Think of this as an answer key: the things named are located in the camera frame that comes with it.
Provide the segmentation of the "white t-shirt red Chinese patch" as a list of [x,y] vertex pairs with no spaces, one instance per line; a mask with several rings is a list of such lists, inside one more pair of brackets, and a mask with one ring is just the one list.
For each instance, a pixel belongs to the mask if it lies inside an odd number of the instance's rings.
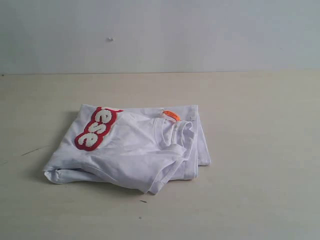
[[197,105],[83,104],[43,173],[54,184],[101,182],[157,194],[169,181],[196,178],[199,167],[210,163]]

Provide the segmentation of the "orange hang tag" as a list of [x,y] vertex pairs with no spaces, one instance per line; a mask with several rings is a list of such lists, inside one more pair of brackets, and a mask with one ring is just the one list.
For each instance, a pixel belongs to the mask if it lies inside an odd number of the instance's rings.
[[164,110],[162,112],[162,115],[165,118],[170,119],[171,121],[179,122],[181,120],[181,118],[176,113],[169,111],[169,110]]

